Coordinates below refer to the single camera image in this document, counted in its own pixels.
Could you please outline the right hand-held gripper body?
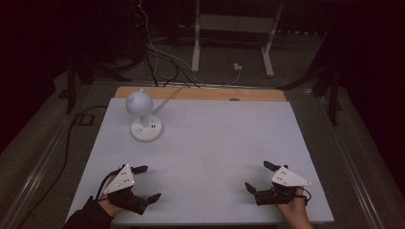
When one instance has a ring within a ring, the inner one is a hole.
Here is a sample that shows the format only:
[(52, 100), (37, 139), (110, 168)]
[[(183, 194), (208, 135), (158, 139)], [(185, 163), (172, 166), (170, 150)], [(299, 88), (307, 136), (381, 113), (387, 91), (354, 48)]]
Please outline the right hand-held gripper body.
[(269, 190), (257, 191), (254, 196), (257, 205), (287, 204), (296, 198), (296, 189), (304, 189), (305, 203), (308, 204), (311, 194), (305, 189), (311, 182), (292, 172), (287, 165), (280, 166), (277, 172), (273, 172), (271, 178), (272, 187)]

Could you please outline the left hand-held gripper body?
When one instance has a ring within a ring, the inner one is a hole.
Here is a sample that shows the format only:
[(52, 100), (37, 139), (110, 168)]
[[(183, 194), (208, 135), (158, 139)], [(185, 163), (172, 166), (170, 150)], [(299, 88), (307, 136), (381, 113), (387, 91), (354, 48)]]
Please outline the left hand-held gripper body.
[(120, 169), (112, 172), (108, 177), (114, 178), (103, 189), (103, 193), (115, 206), (142, 215), (149, 203), (133, 194), (135, 180), (131, 167), (129, 164), (123, 164)]

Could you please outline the person's left hand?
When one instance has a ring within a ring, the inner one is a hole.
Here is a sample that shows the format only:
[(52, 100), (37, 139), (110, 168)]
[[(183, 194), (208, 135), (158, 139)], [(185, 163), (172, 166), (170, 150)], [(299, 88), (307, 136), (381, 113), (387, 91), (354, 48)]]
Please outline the person's left hand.
[(104, 193), (101, 193), (101, 196), (98, 198), (97, 203), (111, 218), (115, 218), (119, 213), (123, 211), (122, 208), (119, 208), (112, 204), (108, 199), (108, 196)]

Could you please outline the person's right hand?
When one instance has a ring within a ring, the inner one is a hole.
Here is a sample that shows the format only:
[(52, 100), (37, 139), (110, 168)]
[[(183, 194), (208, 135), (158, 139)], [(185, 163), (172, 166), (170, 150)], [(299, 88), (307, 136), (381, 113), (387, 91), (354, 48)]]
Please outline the person's right hand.
[(289, 224), (291, 221), (309, 221), (306, 203), (304, 198), (304, 189), (296, 189), (296, 198), (287, 204), (277, 204), (276, 207)]

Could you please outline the white table cover sheet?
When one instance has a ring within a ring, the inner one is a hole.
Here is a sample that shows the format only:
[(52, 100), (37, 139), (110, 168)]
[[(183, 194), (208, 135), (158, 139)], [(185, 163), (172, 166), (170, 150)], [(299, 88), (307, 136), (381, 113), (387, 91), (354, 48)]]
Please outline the white table cover sheet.
[(134, 193), (159, 194), (143, 215), (119, 214), (115, 225), (236, 225), (282, 222), (272, 205), (246, 190), (271, 185), (265, 162), (287, 165), (311, 185), (307, 207), (316, 223), (333, 219), (294, 112), (287, 102), (171, 99), (158, 114), (161, 136), (138, 142), (124, 100), (110, 101), (71, 209), (80, 209), (100, 182), (123, 164), (147, 166)]

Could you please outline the white desk lamp round base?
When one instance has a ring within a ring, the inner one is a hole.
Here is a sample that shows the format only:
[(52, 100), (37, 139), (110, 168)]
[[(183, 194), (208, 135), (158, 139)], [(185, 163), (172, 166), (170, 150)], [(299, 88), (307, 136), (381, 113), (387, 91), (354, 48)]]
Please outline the white desk lamp round base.
[(156, 140), (162, 133), (160, 119), (153, 114), (154, 103), (144, 89), (131, 93), (125, 100), (127, 113), (135, 119), (131, 124), (133, 138), (140, 142)]

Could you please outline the black square floor plate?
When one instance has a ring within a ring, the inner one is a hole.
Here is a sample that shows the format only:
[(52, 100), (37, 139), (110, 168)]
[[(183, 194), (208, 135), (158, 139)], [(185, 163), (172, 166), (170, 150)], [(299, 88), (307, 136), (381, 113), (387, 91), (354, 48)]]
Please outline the black square floor plate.
[(80, 114), (78, 116), (78, 126), (91, 126), (94, 123), (95, 116), (93, 114)]

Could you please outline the black metal stand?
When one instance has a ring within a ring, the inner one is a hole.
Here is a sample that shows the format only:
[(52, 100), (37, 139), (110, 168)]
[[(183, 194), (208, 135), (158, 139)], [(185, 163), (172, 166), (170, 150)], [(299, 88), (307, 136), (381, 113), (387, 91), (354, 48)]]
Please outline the black metal stand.
[(72, 112), (76, 103), (75, 80), (78, 78), (84, 84), (91, 84), (94, 81), (91, 69), (99, 70), (116, 81), (130, 81), (129, 78), (125, 78), (117, 72), (107, 68), (86, 53), (69, 53), (67, 56), (67, 89), (65, 93), (67, 98), (67, 114)]
[(338, 91), (339, 91), (339, 69), (344, 51), (340, 42), (339, 35), (336, 32), (328, 31), (319, 45), (318, 51), (313, 57), (308, 70), (300, 78), (277, 86), (278, 90), (290, 91), (305, 82), (317, 79), (311, 92), (315, 97), (329, 94), (328, 118), (336, 126), (336, 112), (338, 109)]

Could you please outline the wooden table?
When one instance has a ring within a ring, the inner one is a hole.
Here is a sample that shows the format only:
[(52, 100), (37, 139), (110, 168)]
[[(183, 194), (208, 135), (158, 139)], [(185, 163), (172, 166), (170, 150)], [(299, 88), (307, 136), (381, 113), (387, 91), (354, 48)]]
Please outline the wooden table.
[(224, 100), (224, 101), (286, 101), (286, 96), (279, 90), (260, 89), (220, 89), (220, 88), (166, 88), (144, 87), (152, 98)]

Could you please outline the white metal stand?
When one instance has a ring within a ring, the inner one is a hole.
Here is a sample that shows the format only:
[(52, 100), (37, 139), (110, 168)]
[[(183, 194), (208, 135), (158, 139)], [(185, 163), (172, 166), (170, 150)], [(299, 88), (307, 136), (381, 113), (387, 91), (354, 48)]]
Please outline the white metal stand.
[(212, 31), (241, 31), (253, 33), (266, 33), (268, 35), (267, 42), (261, 48), (266, 76), (272, 77), (274, 70), (270, 60), (270, 48), (277, 32), (284, 4), (279, 4), (274, 15), (270, 18), (240, 16), (240, 15), (225, 15), (225, 14), (207, 14), (201, 13), (201, 0), (196, 0), (195, 8), (195, 35), (194, 49), (191, 61), (191, 71), (197, 73), (200, 67), (201, 30)]

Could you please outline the metal floor rail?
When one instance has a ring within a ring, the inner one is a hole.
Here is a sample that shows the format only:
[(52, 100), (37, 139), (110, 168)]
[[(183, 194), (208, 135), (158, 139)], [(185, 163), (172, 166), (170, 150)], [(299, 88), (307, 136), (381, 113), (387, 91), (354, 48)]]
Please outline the metal floor rail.
[(343, 164), (345, 173), (351, 183), (351, 187), (356, 195), (357, 202), (359, 203), (367, 222), (371, 229), (385, 229), (381, 217), (378, 215), (374, 204), (371, 200), (371, 196), (358, 173), (358, 170), (355, 168), (355, 164), (351, 158), (350, 152), (343, 141), (343, 138), (338, 133), (337, 128), (332, 125), (332, 122), (329, 119), (328, 115), (328, 104), (324, 97), (314, 97), (318, 109), (322, 114), (324, 122), (328, 126), (329, 132), (332, 135), (332, 139), (337, 145), (338, 154)]
[(45, 176), (45, 173), (52, 161), (52, 157), (60, 145), (62, 137), (69, 129), (70, 124), (71, 121), (68, 119), (61, 121), (54, 136), (47, 145), (45, 152), (33, 167), (32, 171), (23, 183), (22, 189), (18, 192), (7, 214), (0, 222), (0, 229), (16, 229), (18, 224), (22, 221), (23, 215), (28, 209), (32, 197), (41, 183), (43, 176)]

